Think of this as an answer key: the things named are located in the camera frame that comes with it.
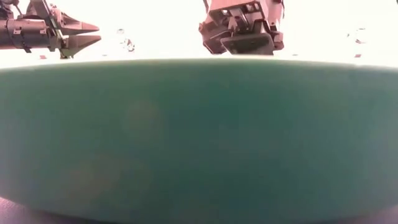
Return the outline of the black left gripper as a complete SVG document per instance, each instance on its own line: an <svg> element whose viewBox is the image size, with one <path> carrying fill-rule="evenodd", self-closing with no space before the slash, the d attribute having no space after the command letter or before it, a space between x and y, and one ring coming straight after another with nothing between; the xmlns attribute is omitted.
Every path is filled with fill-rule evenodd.
<svg viewBox="0 0 398 224"><path fill-rule="evenodd" d="M101 40L100 35L78 35L97 32L100 28L76 20L63 13L60 28L52 19L5 19L1 20L1 50L59 49L60 58L73 58L79 51Z"/></svg>

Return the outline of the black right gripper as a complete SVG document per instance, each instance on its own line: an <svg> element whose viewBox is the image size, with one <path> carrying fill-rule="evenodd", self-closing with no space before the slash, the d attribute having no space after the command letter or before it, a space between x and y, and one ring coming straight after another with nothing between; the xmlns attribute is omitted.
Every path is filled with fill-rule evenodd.
<svg viewBox="0 0 398 224"><path fill-rule="evenodd" d="M206 18L198 31L211 54L272 55L284 48L280 22L283 0L204 1Z"/></svg>

